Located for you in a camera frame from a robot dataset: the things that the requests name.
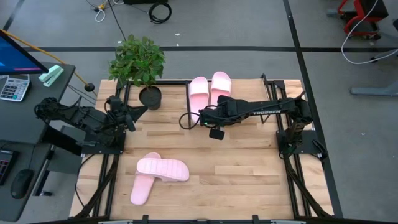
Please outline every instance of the mint green stapler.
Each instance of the mint green stapler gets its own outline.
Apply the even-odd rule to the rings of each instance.
[[[44,82],[44,86],[50,87],[56,80],[57,78],[62,74],[63,68],[59,65],[54,65],[51,68],[49,68],[48,73],[44,73],[39,77],[39,80]]]

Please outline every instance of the wooden tabletop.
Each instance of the wooden tabletop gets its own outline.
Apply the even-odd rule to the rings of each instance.
[[[303,90],[300,80],[285,80],[285,85],[288,97],[296,97]],[[114,95],[115,88],[116,82],[102,80],[96,109],[103,111],[105,99]],[[159,88],[162,106],[147,111],[136,123],[137,131],[127,132],[125,151],[119,160],[112,219],[141,219],[143,215],[174,220],[247,220],[252,215],[259,215],[260,219],[293,218],[284,162],[278,157],[276,116],[271,116],[266,124],[261,124],[259,117],[250,117],[241,124],[226,127],[223,141],[210,139],[208,128],[197,126],[187,131],[178,125],[179,117],[187,111],[185,85]],[[131,88],[130,106],[141,105],[137,99],[140,90]],[[232,97],[268,100],[261,79],[233,80]],[[190,179],[187,182],[156,179],[146,204],[135,206],[130,195],[136,164],[150,152],[186,163]],[[77,188],[84,203],[97,189],[102,157],[95,155],[81,169]],[[333,213],[321,162],[310,155],[300,158],[308,190],[324,210]],[[300,214],[304,215],[298,189],[296,194]],[[102,213],[105,201],[103,197]],[[70,215],[80,210],[75,195]]]

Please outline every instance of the pink slipper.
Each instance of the pink slipper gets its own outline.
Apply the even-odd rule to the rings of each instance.
[[[199,114],[209,104],[209,85],[205,77],[196,77],[189,84],[189,102],[192,113]],[[198,116],[191,114],[193,123],[198,121]]]
[[[187,165],[176,159],[140,159],[137,172],[161,178],[164,182],[187,181],[189,170]]]
[[[216,72],[211,79],[210,105],[217,106],[220,95],[231,96],[231,79],[225,72]]]
[[[160,155],[156,152],[148,153],[144,156],[144,158],[156,158],[160,159]],[[141,175],[139,172],[136,172],[136,178],[134,180],[134,185],[132,186],[131,192],[131,203],[134,205],[143,205],[148,199],[150,190],[154,184],[155,177],[148,175]]]

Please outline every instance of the keyboard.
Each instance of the keyboard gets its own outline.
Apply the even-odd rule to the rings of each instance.
[[[14,165],[18,152],[0,150],[0,186],[4,185],[12,166]]]

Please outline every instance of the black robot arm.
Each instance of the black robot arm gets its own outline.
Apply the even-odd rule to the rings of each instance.
[[[146,106],[124,105],[118,97],[110,96],[105,102],[104,113],[90,106],[80,106],[80,100],[65,106],[55,98],[45,98],[36,105],[35,114],[45,122],[60,120],[95,137],[94,142],[85,144],[112,146],[125,129],[136,130],[134,122],[147,110]],[[110,110],[106,109],[106,104],[110,105]]]
[[[220,96],[216,108],[209,106],[199,111],[200,125],[211,127],[210,137],[222,140],[224,132],[220,131],[221,127],[241,123],[250,116],[288,114],[293,120],[293,125],[286,130],[287,142],[296,147],[301,143],[304,127],[312,122],[308,102],[301,99],[303,95],[304,93],[296,98],[258,102]]]

